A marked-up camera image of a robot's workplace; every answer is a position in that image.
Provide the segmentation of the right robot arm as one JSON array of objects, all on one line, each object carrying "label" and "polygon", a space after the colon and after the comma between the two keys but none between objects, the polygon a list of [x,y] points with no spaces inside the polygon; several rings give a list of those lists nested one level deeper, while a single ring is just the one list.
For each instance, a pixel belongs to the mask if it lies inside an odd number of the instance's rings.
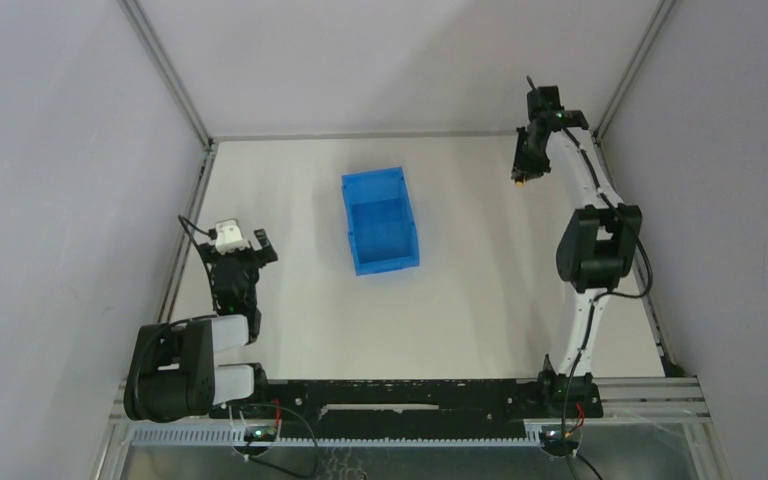
[{"label": "right robot arm", "polygon": [[531,86],[527,125],[518,128],[511,179],[517,185],[550,173],[563,177],[572,204],[555,265],[567,286],[559,339],[538,375],[539,406],[565,415],[595,390],[592,351],[608,299],[631,272],[642,213],[626,203],[599,163],[589,124],[561,103],[556,86]]}]

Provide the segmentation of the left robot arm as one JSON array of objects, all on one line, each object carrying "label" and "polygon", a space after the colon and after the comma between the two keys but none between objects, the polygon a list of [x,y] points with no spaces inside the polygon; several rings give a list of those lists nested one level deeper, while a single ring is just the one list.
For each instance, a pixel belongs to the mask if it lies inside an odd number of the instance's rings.
[{"label": "left robot arm", "polygon": [[210,236],[195,249],[206,270],[212,311],[140,328],[123,395],[131,420],[171,423],[206,415],[229,400],[250,417],[271,407],[273,392],[255,379],[253,365],[221,367],[216,355],[258,339],[260,271],[278,254],[263,229],[247,240],[236,223],[226,221]]}]

